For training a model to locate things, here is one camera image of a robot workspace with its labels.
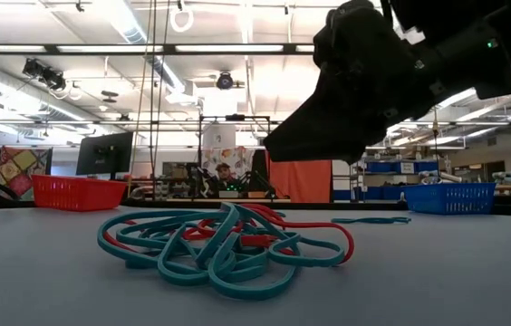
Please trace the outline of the red rubber band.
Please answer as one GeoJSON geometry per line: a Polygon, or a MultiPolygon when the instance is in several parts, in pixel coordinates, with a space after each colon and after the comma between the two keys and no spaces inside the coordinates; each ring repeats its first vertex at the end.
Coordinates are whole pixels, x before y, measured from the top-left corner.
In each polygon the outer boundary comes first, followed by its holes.
{"type": "Polygon", "coordinates": [[[282,228],[334,228],[343,233],[347,240],[348,248],[345,252],[344,257],[340,260],[339,264],[344,264],[348,262],[353,255],[355,243],[352,237],[352,234],[346,230],[344,227],[329,223],[329,222],[285,222],[284,219],[273,209],[268,206],[263,206],[260,204],[241,204],[242,207],[249,209],[250,211],[259,214],[262,218],[264,218],[267,222],[271,224],[281,226],[282,228]]]}
{"type": "MultiPolygon", "coordinates": [[[[214,219],[203,219],[198,224],[186,226],[182,238],[186,241],[209,240],[216,233],[218,226],[219,222],[214,219]]],[[[143,238],[157,236],[160,240],[163,237],[170,238],[175,233],[175,227],[175,225],[169,225],[166,230],[159,227],[144,228],[140,230],[140,236],[143,238]]],[[[266,230],[258,229],[253,220],[236,222],[232,227],[232,232],[240,233],[240,244],[247,247],[268,248],[278,239],[277,236],[268,234],[266,230]]],[[[111,245],[136,253],[135,249],[122,244],[116,237],[111,236],[108,231],[102,233],[102,238],[111,245]]]]}

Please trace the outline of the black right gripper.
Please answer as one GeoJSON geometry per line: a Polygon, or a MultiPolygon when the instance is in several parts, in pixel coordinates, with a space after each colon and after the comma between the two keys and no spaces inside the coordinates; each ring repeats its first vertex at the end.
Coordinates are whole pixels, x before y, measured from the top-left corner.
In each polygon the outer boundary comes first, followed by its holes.
{"type": "Polygon", "coordinates": [[[358,160],[387,134],[384,113],[428,110],[446,98],[436,48],[446,25],[434,0],[350,0],[313,39],[313,94],[264,140],[274,162],[358,160]]]}

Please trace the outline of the person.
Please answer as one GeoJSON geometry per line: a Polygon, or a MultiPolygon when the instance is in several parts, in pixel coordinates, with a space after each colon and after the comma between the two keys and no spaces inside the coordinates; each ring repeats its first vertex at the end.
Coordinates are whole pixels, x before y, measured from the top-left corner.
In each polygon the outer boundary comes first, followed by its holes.
{"type": "Polygon", "coordinates": [[[217,190],[236,191],[238,190],[237,179],[233,176],[231,168],[227,163],[220,163],[216,167],[217,174],[214,182],[217,190]]]}

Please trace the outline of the black monitor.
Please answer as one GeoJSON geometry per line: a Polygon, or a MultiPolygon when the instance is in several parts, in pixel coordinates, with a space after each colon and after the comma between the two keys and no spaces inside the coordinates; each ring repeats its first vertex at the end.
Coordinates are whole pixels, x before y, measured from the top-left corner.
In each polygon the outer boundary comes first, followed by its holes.
{"type": "Polygon", "coordinates": [[[76,166],[77,176],[109,174],[130,171],[133,132],[116,133],[82,140],[76,166]]]}

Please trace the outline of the white floral cloth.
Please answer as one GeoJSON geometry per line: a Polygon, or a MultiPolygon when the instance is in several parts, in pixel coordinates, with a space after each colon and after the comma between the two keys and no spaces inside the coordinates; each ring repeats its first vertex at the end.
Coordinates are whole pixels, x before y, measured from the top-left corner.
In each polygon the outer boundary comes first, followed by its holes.
{"type": "Polygon", "coordinates": [[[233,179],[239,179],[252,169],[255,151],[245,147],[226,149],[203,149],[201,167],[211,175],[218,177],[218,168],[228,166],[229,174],[233,179]]]}

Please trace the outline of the teal rubber band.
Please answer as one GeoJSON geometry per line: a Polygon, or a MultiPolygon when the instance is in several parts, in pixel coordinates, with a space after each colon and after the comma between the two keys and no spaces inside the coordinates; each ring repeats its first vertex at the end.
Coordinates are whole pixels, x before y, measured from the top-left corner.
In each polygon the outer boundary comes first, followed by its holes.
{"type": "Polygon", "coordinates": [[[223,223],[215,235],[199,252],[181,240],[181,235],[186,228],[184,225],[175,232],[159,255],[157,261],[159,274],[166,281],[176,285],[195,286],[210,283],[218,293],[234,299],[266,300],[281,294],[287,289],[299,270],[297,266],[293,266],[283,279],[264,287],[243,286],[241,282],[261,276],[265,272],[266,262],[272,258],[272,250],[279,245],[288,245],[293,250],[291,256],[298,258],[300,250],[292,242],[298,240],[299,235],[280,231],[272,226],[271,222],[247,207],[230,203],[225,203],[224,206],[228,208],[227,216],[223,219],[223,223]],[[239,261],[234,247],[239,241],[240,234],[234,231],[233,227],[238,220],[244,218],[258,220],[265,230],[274,235],[278,241],[263,252],[249,255],[239,261]],[[178,245],[183,245],[192,254],[198,266],[196,269],[188,268],[186,265],[173,264],[169,260],[178,245]]]}
{"type": "Polygon", "coordinates": [[[334,224],[376,224],[376,225],[388,225],[388,224],[408,224],[411,222],[411,218],[407,217],[364,217],[364,218],[333,218],[331,223],[334,224]]]}
{"type": "Polygon", "coordinates": [[[208,256],[212,255],[212,252],[217,250],[216,241],[219,240],[219,238],[225,238],[230,230],[240,220],[240,213],[233,206],[228,212],[199,212],[192,210],[136,212],[111,218],[104,222],[99,228],[97,232],[97,243],[99,247],[108,254],[124,260],[130,268],[156,267],[161,272],[166,270],[167,273],[181,273],[185,277],[189,277],[191,274],[195,273],[203,275],[204,272],[197,268],[191,268],[186,265],[175,264],[163,260],[163,255],[170,255],[172,250],[170,246],[172,242],[175,242],[175,246],[177,246],[179,235],[173,235],[167,242],[142,238],[141,243],[138,243],[138,238],[135,238],[134,244],[136,246],[146,246],[160,249],[161,252],[157,256],[150,256],[136,251],[131,251],[129,248],[123,248],[119,244],[113,243],[112,237],[108,237],[107,231],[112,226],[117,224],[125,224],[128,221],[141,218],[159,218],[159,220],[145,225],[133,225],[135,231],[139,230],[140,228],[159,228],[161,230],[171,230],[178,227],[182,227],[182,230],[185,230],[187,227],[187,222],[192,222],[199,219],[223,221],[224,224],[220,229],[221,234],[214,235],[209,244],[207,244],[200,252],[185,242],[180,243],[193,257],[198,257],[200,264],[203,264],[204,260],[208,256]]]}
{"type": "Polygon", "coordinates": [[[286,238],[268,249],[269,259],[276,263],[298,267],[332,267],[340,264],[345,257],[344,249],[335,243],[310,239],[298,233],[289,232],[285,235],[286,238]],[[335,255],[324,258],[304,256],[298,246],[300,243],[333,250],[335,255]]]}

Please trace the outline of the blue bin shelf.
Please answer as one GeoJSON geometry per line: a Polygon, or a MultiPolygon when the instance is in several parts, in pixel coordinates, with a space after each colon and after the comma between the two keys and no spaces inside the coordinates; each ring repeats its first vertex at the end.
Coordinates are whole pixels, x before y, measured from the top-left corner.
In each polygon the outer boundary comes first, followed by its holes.
{"type": "Polygon", "coordinates": [[[436,171],[437,160],[364,160],[356,169],[354,198],[359,201],[401,201],[403,188],[419,182],[420,172],[436,171]]]}

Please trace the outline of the orange cloth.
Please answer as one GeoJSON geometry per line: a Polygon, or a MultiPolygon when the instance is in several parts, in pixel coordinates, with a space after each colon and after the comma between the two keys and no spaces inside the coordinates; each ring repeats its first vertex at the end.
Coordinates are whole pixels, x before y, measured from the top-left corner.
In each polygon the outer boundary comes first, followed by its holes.
{"type": "Polygon", "coordinates": [[[331,160],[273,162],[267,166],[269,181],[279,197],[292,203],[329,203],[332,193],[331,160]]]}

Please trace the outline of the grey tube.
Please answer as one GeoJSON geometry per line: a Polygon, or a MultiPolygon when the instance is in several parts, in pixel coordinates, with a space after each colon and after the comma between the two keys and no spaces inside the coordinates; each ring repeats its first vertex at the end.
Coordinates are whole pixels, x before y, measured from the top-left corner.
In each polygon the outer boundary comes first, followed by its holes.
{"type": "Polygon", "coordinates": [[[444,183],[462,183],[462,177],[456,177],[438,170],[421,171],[419,173],[420,183],[423,185],[436,185],[444,183]]]}

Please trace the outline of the white panel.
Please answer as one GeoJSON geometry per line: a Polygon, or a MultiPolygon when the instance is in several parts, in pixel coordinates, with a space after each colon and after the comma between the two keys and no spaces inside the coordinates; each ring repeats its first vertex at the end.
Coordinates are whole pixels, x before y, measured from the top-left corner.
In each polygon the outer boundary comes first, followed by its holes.
{"type": "Polygon", "coordinates": [[[203,149],[230,149],[236,146],[236,126],[213,123],[202,132],[203,149]]]}

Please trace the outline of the black frame stand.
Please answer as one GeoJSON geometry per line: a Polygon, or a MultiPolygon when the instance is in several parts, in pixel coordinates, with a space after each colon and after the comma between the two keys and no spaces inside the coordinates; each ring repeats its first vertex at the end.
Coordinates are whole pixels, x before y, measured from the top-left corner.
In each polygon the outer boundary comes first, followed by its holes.
{"type": "Polygon", "coordinates": [[[269,186],[262,179],[259,172],[247,171],[237,180],[238,190],[217,190],[214,176],[201,167],[202,156],[202,132],[203,129],[213,123],[231,124],[236,126],[236,147],[253,149],[256,152],[261,148],[261,140],[272,131],[271,119],[268,116],[228,114],[228,115],[201,115],[198,121],[198,149],[197,149],[197,195],[209,199],[235,199],[249,196],[250,186],[262,186],[268,190],[269,186]]]}

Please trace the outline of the black overhead beam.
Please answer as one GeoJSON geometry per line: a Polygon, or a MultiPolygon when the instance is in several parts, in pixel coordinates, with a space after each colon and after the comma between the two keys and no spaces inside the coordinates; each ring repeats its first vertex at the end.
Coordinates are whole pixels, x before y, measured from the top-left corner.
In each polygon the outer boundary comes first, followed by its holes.
{"type": "Polygon", "coordinates": [[[310,43],[163,43],[163,44],[0,44],[0,55],[143,56],[143,55],[306,55],[310,43]]]}

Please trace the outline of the red plastic basket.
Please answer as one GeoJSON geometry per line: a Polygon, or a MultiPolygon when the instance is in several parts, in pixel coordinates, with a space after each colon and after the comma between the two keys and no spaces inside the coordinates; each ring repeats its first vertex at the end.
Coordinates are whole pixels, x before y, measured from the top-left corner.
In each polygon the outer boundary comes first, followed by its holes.
{"type": "Polygon", "coordinates": [[[89,212],[117,207],[125,182],[84,177],[33,175],[34,202],[38,207],[89,212]]]}

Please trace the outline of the colourful patchwork quilt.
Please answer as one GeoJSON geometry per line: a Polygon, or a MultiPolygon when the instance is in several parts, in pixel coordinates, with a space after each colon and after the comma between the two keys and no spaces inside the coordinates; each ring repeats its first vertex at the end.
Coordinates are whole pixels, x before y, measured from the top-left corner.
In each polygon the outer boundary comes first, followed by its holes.
{"type": "Polygon", "coordinates": [[[14,191],[21,200],[34,199],[33,175],[50,175],[52,149],[1,147],[0,184],[14,191]]]}

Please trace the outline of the blue plastic basket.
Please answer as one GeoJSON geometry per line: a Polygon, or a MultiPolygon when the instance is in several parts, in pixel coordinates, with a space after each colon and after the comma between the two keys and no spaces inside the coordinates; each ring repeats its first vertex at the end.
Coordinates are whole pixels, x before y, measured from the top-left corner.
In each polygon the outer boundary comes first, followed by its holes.
{"type": "Polygon", "coordinates": [[[487,215],[495,183],[441,183],[403,187],[410,211],[432,215],[487,215]]]}

